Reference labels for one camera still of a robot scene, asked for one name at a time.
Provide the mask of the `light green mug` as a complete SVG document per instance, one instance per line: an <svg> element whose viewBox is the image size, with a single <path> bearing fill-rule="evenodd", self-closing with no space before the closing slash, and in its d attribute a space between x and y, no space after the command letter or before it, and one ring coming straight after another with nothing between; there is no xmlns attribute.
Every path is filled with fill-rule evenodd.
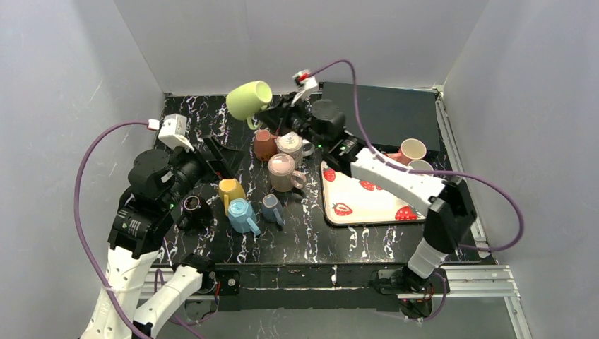
<svg viewBox="0 0 599 339"><path fill-rule="evenodd" d="M256 130L261 123L254 123L254 116L264 111L273 98L271 87L264 81L245 83L226 96L226 106L230 115L239 121L245 121L251 130Z"/></svg>

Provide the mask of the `teal blue mug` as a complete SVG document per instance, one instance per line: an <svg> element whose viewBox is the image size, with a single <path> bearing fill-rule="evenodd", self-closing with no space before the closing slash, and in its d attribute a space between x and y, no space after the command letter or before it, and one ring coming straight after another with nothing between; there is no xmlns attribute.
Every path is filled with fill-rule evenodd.
<svg viewBox="0 0 599 339"><path fill-rule="evenodd" d="M432 171L433 167L425 160L412 160L408 163L411 170L415 171Z"/></svg>

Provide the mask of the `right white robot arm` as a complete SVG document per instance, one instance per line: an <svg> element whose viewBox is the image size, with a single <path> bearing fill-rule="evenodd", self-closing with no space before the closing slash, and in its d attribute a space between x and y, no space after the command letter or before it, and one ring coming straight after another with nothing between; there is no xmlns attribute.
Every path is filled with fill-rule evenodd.
<svg viewBox="0 0 599 339"><path fill-rule="evenodd" d="M405 278L427 279L458 248L477 219L464 179L456 174L423 174L370 150L365 140L346 130L344 113L330 100L306 107L285 96L276 104L259 104L255 117L276 133L295 132L321 146L330 168L380 186L425 217L423 238L403 269Z"/></svg>

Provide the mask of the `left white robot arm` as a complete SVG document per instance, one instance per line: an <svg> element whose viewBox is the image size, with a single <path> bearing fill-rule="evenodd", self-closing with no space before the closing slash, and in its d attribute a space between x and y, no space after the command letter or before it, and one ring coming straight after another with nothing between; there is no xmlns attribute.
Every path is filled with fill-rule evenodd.
<svg viewBox="0 0 599 339"><path fill-rule="evenodd" d="M109 232L107 267L98 272L102 290L84 338L152 337L188 297L218 289L214 263L189 254L147 302L139 301L165 235L181 222L212 223L212 210L194 193L196 186L233 178L243 157L243 151L205 138L203 150L151 149L135 158Z"/></svg>

